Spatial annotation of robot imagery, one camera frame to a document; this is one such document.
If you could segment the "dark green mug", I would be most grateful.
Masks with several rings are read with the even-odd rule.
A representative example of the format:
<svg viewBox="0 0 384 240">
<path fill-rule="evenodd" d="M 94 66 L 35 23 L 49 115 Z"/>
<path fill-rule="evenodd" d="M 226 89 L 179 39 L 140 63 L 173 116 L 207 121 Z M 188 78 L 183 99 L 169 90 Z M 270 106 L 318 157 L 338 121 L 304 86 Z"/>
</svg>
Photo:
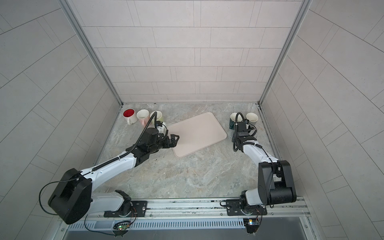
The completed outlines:
<svg viewBox="0 0 384 240">
<path fill-rule="evenodd" d="M 230 130 L 233 130 L 234 127 L 235 127 L 235 120 L 239 122 L 242 122 L 243 121 L 243 118 L 242 118 L 242 115 L 239 114 L 237 115 L 237 113 L 232 113 L 231 116 L 230 116 L 230 122 L 229 122 L 229 128 Z"/>
</svg>

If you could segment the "grey mug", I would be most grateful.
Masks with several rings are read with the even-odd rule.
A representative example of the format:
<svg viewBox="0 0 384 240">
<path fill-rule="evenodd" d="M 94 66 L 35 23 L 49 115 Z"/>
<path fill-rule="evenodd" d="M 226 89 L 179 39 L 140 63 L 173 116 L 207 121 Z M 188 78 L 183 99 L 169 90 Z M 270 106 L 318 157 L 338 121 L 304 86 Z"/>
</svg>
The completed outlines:
<svg viewBox="0 0 384 240">
<path fill-rule="evenodd" d="M 246 115 L 246 118 L 249 121 L 249 123 L 252 123 L 252 124 L 256 123 L 259 120 L 258 115 L 255 113 L 248 113 Z"/>
</svg>

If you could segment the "light green mug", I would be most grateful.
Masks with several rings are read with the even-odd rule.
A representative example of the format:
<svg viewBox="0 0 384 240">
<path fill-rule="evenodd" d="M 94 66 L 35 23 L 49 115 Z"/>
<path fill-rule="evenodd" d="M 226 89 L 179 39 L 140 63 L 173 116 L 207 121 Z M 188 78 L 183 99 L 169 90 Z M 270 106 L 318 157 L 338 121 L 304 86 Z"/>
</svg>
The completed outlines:
<svg viewBox="0 0 384 240">
<path fill-rule="evenodd" d="M 162 112 L 160 112 L 160 111 L 153 111 L 150 114 L 150 117 L 152 117 L 153 115 L 156 115 L 156 116 L 152 118 L 152 124 L 155 124 L 155 122 L 163 122 L 164 121 L 163 113 Z"/>
</svg>

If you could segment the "pink mug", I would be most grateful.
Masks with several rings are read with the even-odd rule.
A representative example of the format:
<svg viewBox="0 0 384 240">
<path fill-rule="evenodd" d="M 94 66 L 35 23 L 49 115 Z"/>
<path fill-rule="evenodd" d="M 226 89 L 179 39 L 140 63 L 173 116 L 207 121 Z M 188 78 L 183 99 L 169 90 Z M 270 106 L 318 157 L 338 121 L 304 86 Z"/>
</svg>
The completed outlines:
<svg viewBox="0 0 384 240">
<path fill-rule="evenodd" d="M 141 125 L 145 127 L 150 119 L 150 112 L 148 110 L 140 110 L 137 112 L 137 118 Z"/>
</svg>

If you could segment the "white mug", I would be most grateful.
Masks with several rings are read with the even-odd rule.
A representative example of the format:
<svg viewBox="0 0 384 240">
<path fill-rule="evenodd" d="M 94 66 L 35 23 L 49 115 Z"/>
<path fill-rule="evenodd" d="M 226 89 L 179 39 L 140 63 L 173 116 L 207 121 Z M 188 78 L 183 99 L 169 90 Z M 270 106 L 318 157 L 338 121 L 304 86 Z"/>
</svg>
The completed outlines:
<svg viewBox="0 0 384 240">
<path fill-rule="evenodd" d="M 137 113 L 134 109 L 127 109 L 123 112 L 123 116 L 128 125 L 133 125 L 138 121 Z"/>
</svg>

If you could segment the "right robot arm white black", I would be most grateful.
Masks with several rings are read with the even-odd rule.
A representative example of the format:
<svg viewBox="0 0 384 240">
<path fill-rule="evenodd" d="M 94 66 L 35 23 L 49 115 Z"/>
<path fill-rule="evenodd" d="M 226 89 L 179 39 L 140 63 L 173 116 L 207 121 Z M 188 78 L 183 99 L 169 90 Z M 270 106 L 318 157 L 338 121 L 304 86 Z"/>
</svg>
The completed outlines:
<svg viewBox="0 0 384 240">
<path fill-rule="evenodd" d="M 258 186 L 243 191 L 241 210 L 246 215 L 264 214 L 266 206 L 294 203 L 297 193 L 291 165 L 270 155 L 255 138 L 256 127 L 237 113 L 233 124 L 233 150 L 241 151 L 258 165 Z"/>
</svg>

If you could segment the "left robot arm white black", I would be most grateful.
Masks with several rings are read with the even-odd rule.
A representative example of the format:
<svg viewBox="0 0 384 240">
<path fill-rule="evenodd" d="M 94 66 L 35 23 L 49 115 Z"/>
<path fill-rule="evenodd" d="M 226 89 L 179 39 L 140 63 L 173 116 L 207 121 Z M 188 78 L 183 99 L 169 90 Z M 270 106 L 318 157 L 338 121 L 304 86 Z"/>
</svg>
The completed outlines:
<svg viewBox="0 0 384 240">
<path fill-rule="evenodd" d="M 126 217 L 133 210 L 131 197 L 124 191 L 95 193 L 100 185 L 120 173 L 133 169 L 160 149 L 177 146 L 178 135 L 161 134 L 148 128 L 138 141 L 119 156 L 92 168 L 66 171 L 48 200 L 49 207 L 66 224 L 74 224 L 87 214 L 103 212 L 105 217 Z"/>
</svg>

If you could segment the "beige rectangular tray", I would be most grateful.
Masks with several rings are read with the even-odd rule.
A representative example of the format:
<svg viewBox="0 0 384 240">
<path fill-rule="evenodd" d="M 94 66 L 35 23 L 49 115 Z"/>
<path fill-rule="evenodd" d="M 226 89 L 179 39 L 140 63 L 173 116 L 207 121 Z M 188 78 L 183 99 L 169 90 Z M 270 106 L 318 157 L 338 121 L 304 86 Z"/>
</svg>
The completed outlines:
<svg viewBox="0 0 384 240">
<path fill-rule="evenodd" d="M 227 138 L 227 133 L 213 113 L 207 112 L 172 124 L 170 134 L 180 138 L 173 152 L 177 158 L 183 158 Z"/>
</svg>

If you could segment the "right circuit board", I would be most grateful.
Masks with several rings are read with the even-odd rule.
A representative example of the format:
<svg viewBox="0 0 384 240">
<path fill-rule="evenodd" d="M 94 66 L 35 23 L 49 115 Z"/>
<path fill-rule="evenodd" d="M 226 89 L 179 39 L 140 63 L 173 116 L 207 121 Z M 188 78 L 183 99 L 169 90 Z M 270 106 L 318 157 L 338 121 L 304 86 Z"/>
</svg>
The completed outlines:
<svg viewBox="0 0 384 240">
<path fill-rule="evenodd" d="M 261 225 L 261 220 L 259 218 L 243 219 L 243 222 L 248 234 L 255 234 Z"/>
</svg>

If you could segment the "circuit board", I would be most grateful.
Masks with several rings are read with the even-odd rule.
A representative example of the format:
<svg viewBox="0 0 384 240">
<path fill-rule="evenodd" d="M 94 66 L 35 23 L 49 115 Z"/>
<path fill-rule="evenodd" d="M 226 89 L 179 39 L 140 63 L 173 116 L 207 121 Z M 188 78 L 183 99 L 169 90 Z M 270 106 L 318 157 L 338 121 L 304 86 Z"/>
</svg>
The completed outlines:
<svg viewBox="0 0 384 240">
<path fill-rule="evenodd" d="M 115 237 L 123 237 L 130 229 L 132 221 L 121 221 L 113 226 Z"/>
<path fill-rule="evenodd" d="M 243 222 L 248 234 L 255 234 L 261 225 L 261 220 L 259 218 L 243 219 Z"/>
</svg>

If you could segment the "white vent grille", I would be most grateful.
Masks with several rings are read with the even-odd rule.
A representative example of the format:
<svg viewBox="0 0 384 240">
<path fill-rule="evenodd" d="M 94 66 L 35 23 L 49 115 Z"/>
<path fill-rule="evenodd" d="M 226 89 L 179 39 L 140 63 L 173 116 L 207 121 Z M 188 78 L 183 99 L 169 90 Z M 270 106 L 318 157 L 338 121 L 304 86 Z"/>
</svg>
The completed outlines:
<svg viewBox="0 0 384 240">
<path fill-rule="evenodd" d="M 116 221 L 89 221 L 75 223 L 68 227 L 70 231 L 110 231 Z M 244 229 L 244 220 L 238 218 L 229 219 L 158 219 L 158 220 L 136 220 L 131 230 L 176 230 L 176 229 Z"/>
</svg>

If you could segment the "left circuit board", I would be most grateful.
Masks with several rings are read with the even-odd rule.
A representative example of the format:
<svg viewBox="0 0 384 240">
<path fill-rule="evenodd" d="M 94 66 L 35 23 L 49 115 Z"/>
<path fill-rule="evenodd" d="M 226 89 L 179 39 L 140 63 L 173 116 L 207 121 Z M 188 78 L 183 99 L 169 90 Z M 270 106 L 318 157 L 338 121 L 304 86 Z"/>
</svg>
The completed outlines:
<svg viewBox="0 0 384 240">
<path fill-rule="evenodd" d="M 115 237 L 123 237 L 130 229 L 132 221 L 121 221 L 113 226 Z"/>
</svg>

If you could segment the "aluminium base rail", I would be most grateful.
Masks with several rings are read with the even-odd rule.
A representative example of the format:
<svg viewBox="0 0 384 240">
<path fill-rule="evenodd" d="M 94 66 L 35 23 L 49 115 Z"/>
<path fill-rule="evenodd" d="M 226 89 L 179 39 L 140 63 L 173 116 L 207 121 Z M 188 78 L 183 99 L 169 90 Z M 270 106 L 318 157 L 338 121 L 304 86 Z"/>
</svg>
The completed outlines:
<svg viewBox="0 0 384 240">
<path fill-rule="evenodd" d="M 187 218 L 266 218 L 266 217 L 301 217 L 309 216 L 310 211 L 305 200 L 301 197 L 294 203 L 275 205 L 273 208 L 266 206 L 266 216 L 228 216 L 220 202 L 226 198 L 195 198 L 195 199 L 132 199 L 130 201 L 147 201 L 148 206 L 144 217 L 138 219 L 187 219 Z M 95 196 L 91 206 L 86 212 L 75 210 L 75 222 L 86 216 L 99 216 L 104 218 L 104 212 L 117 211 L 123 203 L 122 196 Z"/>
</svg>

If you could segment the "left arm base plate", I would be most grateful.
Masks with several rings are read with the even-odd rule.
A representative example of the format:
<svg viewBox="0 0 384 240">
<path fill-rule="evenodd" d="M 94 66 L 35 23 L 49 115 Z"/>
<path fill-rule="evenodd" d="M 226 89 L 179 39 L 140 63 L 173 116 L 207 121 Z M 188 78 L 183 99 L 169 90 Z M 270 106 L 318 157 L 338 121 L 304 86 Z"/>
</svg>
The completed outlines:
<svg viewBox="0 0 384 240">
<path fill-rule="evenodd" d="M 145 216 L 147 206 L 147 201 L 126 202 L 117 211 L 104 212 L 104 218 L 141 218 Z"/>
</svg>

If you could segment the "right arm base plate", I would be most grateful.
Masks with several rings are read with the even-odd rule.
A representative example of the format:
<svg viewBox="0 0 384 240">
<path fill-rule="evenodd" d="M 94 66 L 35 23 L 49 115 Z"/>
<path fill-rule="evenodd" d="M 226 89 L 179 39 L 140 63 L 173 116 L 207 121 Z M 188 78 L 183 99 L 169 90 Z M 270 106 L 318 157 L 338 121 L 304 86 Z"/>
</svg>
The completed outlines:
<svg viewBox="0 0 384 240">
<path fill-rule="evenodd" d="M 220 206 L 226 209 L 228 216 L 266 216 L 268 214 L 264 205 L 250 206 L 246 201 L 239 199 L 221 201 Z"/>
</svg>

